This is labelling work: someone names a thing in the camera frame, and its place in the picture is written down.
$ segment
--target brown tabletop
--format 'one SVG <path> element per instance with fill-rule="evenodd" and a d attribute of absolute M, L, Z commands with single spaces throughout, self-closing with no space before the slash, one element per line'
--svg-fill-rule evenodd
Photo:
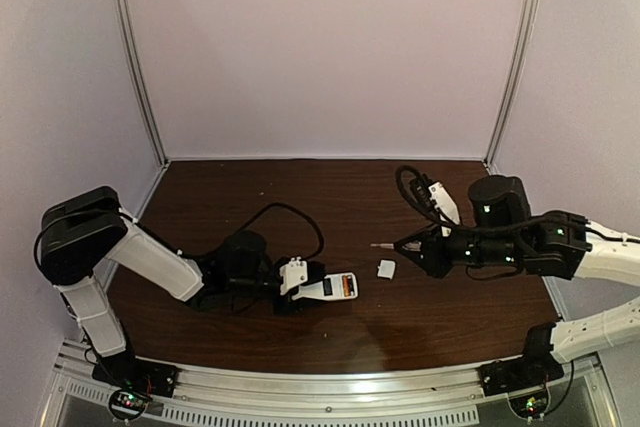
<path fill-rule="evenodd" d="M 440 180 L 472 223 L 467 188 L 487 175 L 480 162 L 410 162 Z M 261 301 L 243 314 L 226 306 L 198 313 L 120 268 L 109 290 L 139 355 L 208 367 L 339 374 L 442 367 L 520 353 L 527 330 L 555 320 L 541 279 L 521 275 L 475 282 L 464 269 L 427 277 L 403 257 L 372 249 L 425 222 L 398 195 L 397 161 L 174 162 L 143 223 L 185 252 L 216 247 L 254 212 L 282 201 L 310 214 L 326 248 L 328 272 L 355 272 L 360 297 L 289 317 Z M 272 211 L 253 229 L 272 259 L 304 255 L 315 236 L 304 221 Z M 397 262 L 393 280 L 377 277 L 381 259 Z"/>

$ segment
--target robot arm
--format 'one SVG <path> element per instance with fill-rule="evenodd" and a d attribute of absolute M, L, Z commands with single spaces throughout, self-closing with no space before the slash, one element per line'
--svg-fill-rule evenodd
<path fill-rule="evenodd" d="M 41 254 L 37 255 L 38 244 Z M 34 256 L 57 289 L 98 357 L 94 377 L 138 392 L 171 396 L 175 368 L 136 359 L 125 330 L 93 275 L 103 259 L 118 262 L 195 310 L 209 310 L 231 294 L 271 296 L 276 314 L 300 309 L 308 299 L 351 300 L 358 296 L 352 273 L 325 275 L 324 266 L 300 258 L 273 264 L 260 235 L 241 230 L 201 257 L 186 257 L 141 227 L 101 187 L 49 209 L 42 219 Z"/>
<path fill-rule="evenodd" d="M 414 174 L 409 184 L 413 196 L 402 188 L 403 170 Z M 442 222 L 437 199 L 419 195 L 435 184 L 429 185 L 415 169 L 398 172 L 401 194 L 433 225 L 393 247 L 429 276 L 443 278 L 454 266 L 509 266 L 513 271 L 507 275 L 526 271 L 640 286 L 640 238 L 568 212 L 534 217 L 516 177 L 493 175 L 471 185 L 476 227 L 466 227 Z M 446 236 L 443 227 L 451 230 Z M 486 395 L 495 395 L 540 385 L 564 375 L 561 363 L 634 340 L 640 340 L 640 297 L 584 319 L 532 328 L 521 357 L 479 368 L 483 389 Z"/>

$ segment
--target white wall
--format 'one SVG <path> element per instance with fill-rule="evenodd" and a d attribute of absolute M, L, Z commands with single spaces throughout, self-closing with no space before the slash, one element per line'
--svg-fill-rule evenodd
<path fill-rule="evenodd" d="M 640 232 L 640 2 L 540 0 L 497 168 L 523 178 L 536 211 L 562 208 Z M 557 281 L 572 318 L 640 295 Z M 640 418 L 638 344 L 602 353 L 624 425 Z"/>
<path fill-rule="evenodd" d="M 522 0 L 130 4 L 169 157 L 482 158 Z"/>
<path fill-rule="evenodd" d="M 112 0 L 0 0 L 0 425 L 33 425 L 63 336 L 31 260 L 44 210 L 110 184 L 135 209 L 157 172 Z"/>

